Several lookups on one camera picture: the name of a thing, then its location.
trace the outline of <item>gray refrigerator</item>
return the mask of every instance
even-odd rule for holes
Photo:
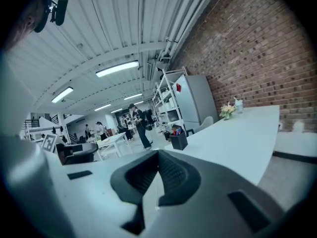
[[[206,117],[218,121],[218,114],[208,81],[203,75],[182,75],[174,84],[173,92],[184,121],[185,129],[199,127]]]

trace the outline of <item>red brick wall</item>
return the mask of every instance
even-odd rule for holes
[[[171,64],[204,74],[217,109],[280,105],[284,131],[317,131],[317,60],[282,0],[212,0]]]

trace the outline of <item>bouquet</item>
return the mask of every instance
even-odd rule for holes
[[[232,117],[232,113],[235,111],[236,107],[230,105],[230,102],[228,102],[228,105],[223,105],[221,107],[220,116],[223,117],[225,120],[229,120]]]

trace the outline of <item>ceiling light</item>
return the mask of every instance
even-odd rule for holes
[[[116,66],[113,66],[110,68],[106,68],[106,69],[97,71],[96,75],[98,77],[103,77],[103,76],[109,75],[111,73],[115,73],[117,71],[121,71],[124,69],[130,69],[130,68],[134,68],[134,67],[138,67],[138,66],[139,66],[138,61],[126,62],[126,63],[122,63],[122,64],[119,64],[119,65],[116,65]]]
[[[118,110],[112,111],[111,113],[115,113],[115,112],[118,112],[118,111],[120,111],[120,110],[122,110],[122,109],[118,109]]]
[[[58,102],[62,98],[64,98],[67,94],[71,93],[74,89],[70,86],[68,86],[64,91],[62,91],[60,94],[58,94],[54,99],[52,99],[53,103]]]
[[[97,109],[95,109],[95,111],[98,111],[98,110],[100,110],[100,109],[104,109],[104,108],[109,107],[109,106],[111,106],[111,104],[108,104],[108,105],[102,106],[102,107],[100,107],[100,108],[97,108]]]
[[[136,94],[136,95],[133,95],[133,96],[124,98],[124,100],[132,99],[132,98],[134,98],[134,97],[138,97],[138,96],[141,96],[141,95],[142,95],[142,93],[139,93],[139,94]]]

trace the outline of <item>black pen holder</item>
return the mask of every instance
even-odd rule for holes
[[[185,147],[188,145],[187,138],[186,138],[186,132],[180,133],[180,135],[170,135],[170,141],[172,142],[172,146],[176,150],[184,150]]]

